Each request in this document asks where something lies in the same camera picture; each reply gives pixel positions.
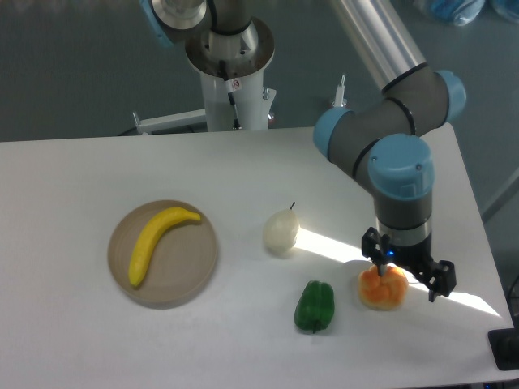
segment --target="pear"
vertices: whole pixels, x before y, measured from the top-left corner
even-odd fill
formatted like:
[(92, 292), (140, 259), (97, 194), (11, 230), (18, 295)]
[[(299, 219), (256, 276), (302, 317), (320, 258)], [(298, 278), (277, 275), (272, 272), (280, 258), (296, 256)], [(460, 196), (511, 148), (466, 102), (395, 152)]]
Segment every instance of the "pear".
[(263, 228), (263, 242), (274, 254), (284, 254), (294, 247), (299, 231), (299, 220), (290, 209), (276, 212)]

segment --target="bell pepper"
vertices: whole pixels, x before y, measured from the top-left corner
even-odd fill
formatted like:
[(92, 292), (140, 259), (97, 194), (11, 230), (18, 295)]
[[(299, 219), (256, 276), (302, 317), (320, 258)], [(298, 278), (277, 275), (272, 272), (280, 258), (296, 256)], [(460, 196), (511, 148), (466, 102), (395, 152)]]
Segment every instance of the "bell pepper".
[(303, 331), (317, 331), (328, 328), (335, 312), (333, 289), (325, 282), (310, 281), (302, 291), (295, 308), (295, 325)]

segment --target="banana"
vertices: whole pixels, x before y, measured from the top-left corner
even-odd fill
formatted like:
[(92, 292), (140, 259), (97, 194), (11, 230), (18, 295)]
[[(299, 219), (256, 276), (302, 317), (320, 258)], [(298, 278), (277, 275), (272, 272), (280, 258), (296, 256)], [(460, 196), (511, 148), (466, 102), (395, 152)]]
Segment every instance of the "banana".
[(153, 250), (161, 236), (171, 227), (185, 220), (200, 220), (198, 213), (180, 207), (166, 208), (157, 213), (143, 228), (131, 255), (128, 278), (137, 287), (146, 276)]

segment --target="table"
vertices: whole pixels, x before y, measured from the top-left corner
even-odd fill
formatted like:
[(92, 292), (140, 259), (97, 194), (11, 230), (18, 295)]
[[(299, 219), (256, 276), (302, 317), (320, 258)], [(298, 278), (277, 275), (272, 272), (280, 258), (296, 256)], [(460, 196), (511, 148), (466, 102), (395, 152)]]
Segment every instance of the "table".
[[(517, 378), (497, 370), (487, 341), (512, 321), (453, 129), (424, 139), (437, 176), (432, 254), (456, 264), (458, 285), (434, 304), (410, 288), (394, 312), (357, 301), (372, 201), (318, 153), (311, 128), (1, 143), (2, 386), (389, 388)], [(118, 222), (158, 199), (198, 207), (220, 247), (206, 288), (171, 310), (131, 301), (106, 258)], [(306, 232), (279, 259), (261, 231), (293, 201)], [(337, 306), (315, 336), (293, 322), (311, 279), (333, 286)]]

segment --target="wooden plate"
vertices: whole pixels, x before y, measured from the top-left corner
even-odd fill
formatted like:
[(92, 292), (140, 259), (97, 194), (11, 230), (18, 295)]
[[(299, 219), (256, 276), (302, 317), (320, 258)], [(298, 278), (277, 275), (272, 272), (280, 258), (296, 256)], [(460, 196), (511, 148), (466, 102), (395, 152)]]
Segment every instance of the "wooden plate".
[[(128, 280), (128, 267), (137, 238), (158, 212), (182, 207), (197, 212), (200, 222), (186, 221), (161, 237), (138, 288)], [(161, 200), (144, 204), (125, 216), (114, 230), (108, 246), (112, 276), (124, 292), (139, 304), (164, 309), (193, 298), (208, 282), (217, 260), (217, 238), (208, 218), (190, 204)]]

